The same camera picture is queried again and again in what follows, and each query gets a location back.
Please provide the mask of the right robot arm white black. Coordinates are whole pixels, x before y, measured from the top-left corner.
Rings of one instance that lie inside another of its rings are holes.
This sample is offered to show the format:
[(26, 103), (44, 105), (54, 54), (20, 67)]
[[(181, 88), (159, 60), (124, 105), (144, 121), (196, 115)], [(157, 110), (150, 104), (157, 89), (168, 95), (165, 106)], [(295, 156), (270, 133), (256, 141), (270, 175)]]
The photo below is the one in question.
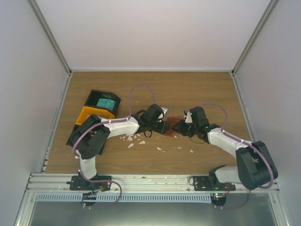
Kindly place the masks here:
[(243, 140), (225, 131), (224, 126), (210, 124), (201, 106), (184, 111), (184, 118), (171, 128), (182, 136), (197, 136), (236, 158), (235, 167), (220, 166), (210, 171), (212, 176), (208, 179), (208, 185), (212, 190), (220, 190), (225, 183), (242, 184), (248, 190), (268, 189), (278, 177), (278, 171), (264, 142)]

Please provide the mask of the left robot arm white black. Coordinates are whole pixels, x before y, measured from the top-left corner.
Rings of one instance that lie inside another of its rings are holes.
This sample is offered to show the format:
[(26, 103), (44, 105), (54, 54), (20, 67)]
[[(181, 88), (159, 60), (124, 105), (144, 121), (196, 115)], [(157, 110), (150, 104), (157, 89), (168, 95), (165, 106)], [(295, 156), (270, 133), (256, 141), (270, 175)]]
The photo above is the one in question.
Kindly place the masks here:
[(166, 134), (169, 130), (168, 109), (152, 104), (147, 110), (140, 110), (125, 118), (107, 119), (90, 115), (69, 137), (72, 154), (79, 160), (80, 184), (86, 190), (92, 190), (97, 184), (95, 158), (101, 155), (109, 138), (121, 135), (135, 135), (156, 132)]

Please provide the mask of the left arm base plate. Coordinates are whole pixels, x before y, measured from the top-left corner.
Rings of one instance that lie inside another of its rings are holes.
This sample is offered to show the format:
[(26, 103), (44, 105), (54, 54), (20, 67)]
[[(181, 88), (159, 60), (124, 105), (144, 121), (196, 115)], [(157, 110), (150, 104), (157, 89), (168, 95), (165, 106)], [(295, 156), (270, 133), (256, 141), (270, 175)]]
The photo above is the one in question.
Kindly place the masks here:
[(100, 183), (91, 183), (85, 180), (80, 174), (72, 176), (70, 181), (67, 181), (66, 184), (69, 185), (69, 189), (72, 191), (109, 191), (111, 184), (108, 180), (111, 180), (111, 176), (98, 176), (96, 175), (92, 180), (103, 182)]

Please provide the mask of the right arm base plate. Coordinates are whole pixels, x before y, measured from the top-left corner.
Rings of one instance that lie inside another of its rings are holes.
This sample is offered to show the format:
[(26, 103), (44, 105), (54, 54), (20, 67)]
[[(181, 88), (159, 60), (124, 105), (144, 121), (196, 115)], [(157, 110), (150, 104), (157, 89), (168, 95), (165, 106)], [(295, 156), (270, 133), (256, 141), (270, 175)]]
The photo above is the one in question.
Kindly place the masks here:
[(235, 191), (233, 184), (221, 183), (210, 176), (190, 176), (188, 178), (189, 185), (194, 187), (195, 191)]

